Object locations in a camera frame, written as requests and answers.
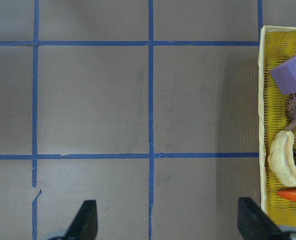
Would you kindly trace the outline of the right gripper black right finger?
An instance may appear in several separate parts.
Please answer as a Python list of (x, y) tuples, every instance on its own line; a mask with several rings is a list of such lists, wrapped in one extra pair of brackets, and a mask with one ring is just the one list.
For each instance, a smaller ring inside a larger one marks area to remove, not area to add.
[(238, 230), (244, 240), (296, 240), (296, 228), (277, 226), (250, 197), (238, 199)]

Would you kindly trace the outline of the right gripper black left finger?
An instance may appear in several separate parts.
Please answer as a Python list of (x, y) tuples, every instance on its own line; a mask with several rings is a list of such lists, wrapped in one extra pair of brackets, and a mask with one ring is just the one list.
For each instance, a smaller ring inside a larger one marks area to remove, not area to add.
[(98, 233), (96, 200), (85, 200), (65, 231), (46, 235), (46, 240), (95, 240)]

